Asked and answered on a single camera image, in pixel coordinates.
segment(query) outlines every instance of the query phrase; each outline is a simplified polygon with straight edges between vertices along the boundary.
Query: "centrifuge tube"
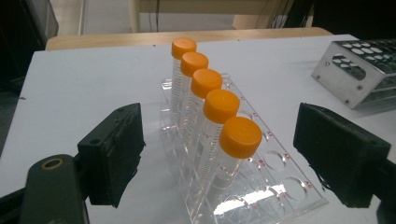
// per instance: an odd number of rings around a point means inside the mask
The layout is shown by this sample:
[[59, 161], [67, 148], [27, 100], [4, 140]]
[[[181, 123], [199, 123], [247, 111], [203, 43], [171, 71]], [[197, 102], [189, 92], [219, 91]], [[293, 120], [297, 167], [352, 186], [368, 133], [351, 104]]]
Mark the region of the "centrifuge tube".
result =
[[180, 72], [181, 57], [184, 53], [196, 51], [197, 44], [189, 38], [177, 38], [172, 42], [172, 56], [174, 57], [173, 75], [172, 75], [172, 94], [171, 94], [171, 125], [175, 125], [178, 113], [178, 101], [181, 95], [181, 78]]
[[187, 52], [181, 56], [180, 71], [180, 96], [177, 103], [177, 114], [175, 119], [177, 121], [177, 127], [180, 129], [180, 113], [184, 111], [184, 108], [190, 104], [191, 94], [191, 77], [194, 72], [201, 68], [207, 68], [209, 65], [209, 60], [207, 57], [199, 52]]
[[221, 74], [212, 69], [199, 69], [194, 72], [191, 80], [190, 104], [183, 106], [184, 112], [180, 116], [182, 124], [179, 129], [182, 133], [183, 141], [187, 147], [189, 158], [193, 159], [195, 155], [192, 146], [196, 146], [198, 134], [204, 120], [202, 112], [204, 100], [207, 94], [213, 90], [221, 89]]
[[205, 186], [210, 167], [219, 149], [219, 134], [225, 121], [236, 116], [238, 97], [230, 91], [214, 90], [205, 98], [205, 115], [193, 159], [199, 181]]
[[234, 117], [225, 122], [219, 136], [219, 154], [209, 174], [206, 198], [213, 210], [233, 182], [243, 161], [250, 158], [262, 141], [262, 130], [251, 119]]

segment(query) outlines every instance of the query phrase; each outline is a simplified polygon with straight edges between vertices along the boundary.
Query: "floor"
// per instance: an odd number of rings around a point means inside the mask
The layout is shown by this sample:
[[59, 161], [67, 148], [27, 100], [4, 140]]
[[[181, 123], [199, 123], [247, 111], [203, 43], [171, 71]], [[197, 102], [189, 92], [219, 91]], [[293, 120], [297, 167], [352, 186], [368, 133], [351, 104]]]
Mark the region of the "floor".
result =
[[[129, 0], [50, 0], [58, 35], [131, 33]], [[231, 30], [233, 15], [141, 13], [141, 32]], [[0, 156], [19, 96], [0, 90]]]

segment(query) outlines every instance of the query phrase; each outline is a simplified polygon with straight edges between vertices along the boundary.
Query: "clear acrylic tube rack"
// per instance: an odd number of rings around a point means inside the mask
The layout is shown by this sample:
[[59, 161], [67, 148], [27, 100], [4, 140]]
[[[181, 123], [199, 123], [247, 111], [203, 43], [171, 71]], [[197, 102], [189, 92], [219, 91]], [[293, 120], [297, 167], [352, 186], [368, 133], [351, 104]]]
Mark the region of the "clear acrylic tube rack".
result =
[[217, 208], [206, 198], [197, 202], [202, 186], [177, 127], [171, 125], [170, 95], [172, 80], [162, 82], [161, 137], [171, 172], [176, 178], [189, 212], [191, 223], [278, 223], [309, 211], [328, 201], [300, 170], [289, 153], [248, 103], [228, 75], [223, 75], [224, 90], [241, 100], [237, 116], [255, 121], [262, 129], [262, 143], [256, 153], [239, 169], [233, 183]]

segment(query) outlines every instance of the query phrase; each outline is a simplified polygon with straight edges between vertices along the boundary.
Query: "orange cap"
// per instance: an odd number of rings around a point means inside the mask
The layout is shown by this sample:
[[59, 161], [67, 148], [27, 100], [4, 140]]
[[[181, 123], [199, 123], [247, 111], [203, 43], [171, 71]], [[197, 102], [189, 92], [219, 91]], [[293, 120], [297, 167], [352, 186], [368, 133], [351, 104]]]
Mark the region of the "orange cap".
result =
[[172, 56], [181, 60], [184, 53], [197, 50], [197, 43], [189, 38], [177, 38], [172, 41]]
[[253, 120], [242, 117], [227, 120], [219, 136], [223, 151], [237, 159], [251, 157], [261, 141], [260, 127]]
[[192, 77], [196, 70], [207, 68], [208, 65], [209, 60], [204, 54], [187, 52], [181, 56], [180, 72], [186, 77]]
[[222, 77], [215, 70], [202, 68], [192, 75], [191, 91], [199, 98], [205, 99], [210, 91], [221, 89]]
[[235, 117], [238, 109], [239, 99], [235, 94], [226, 90], [213, 90], [205, 98], [203, 111], [211, 121], [223, 124]]

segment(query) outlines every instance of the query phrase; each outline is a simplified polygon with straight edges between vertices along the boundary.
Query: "white tabletop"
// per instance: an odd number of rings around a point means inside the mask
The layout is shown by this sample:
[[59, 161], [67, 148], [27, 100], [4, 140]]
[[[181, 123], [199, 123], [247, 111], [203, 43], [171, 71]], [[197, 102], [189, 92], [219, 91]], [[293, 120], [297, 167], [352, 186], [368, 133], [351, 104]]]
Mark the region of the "white tabletop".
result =
[[[349, 35], [199, 43], [209, 67], [231, 75], [329, 204], [291, 223], [376, 223], [379, 200], [350, 209], [292, 146], [298, 106], [320, 105], [396, 145], [396, 110], [350, 110], [310, 75], [332, 40]], [[91, 223], [188, 223], [160, 139], [162, 79], [172, 76], [170, 45], [37, 52], [27, 74], [3, 155], [0, 197], [24, 187], [28, 169], [51, 155], [78, 153], [77, 143], [114, 109], [141, 103], [144, 135], [138, 173], [120, 207], [91, 206]], [[389, 153], [396, 161], [396, 152]]]

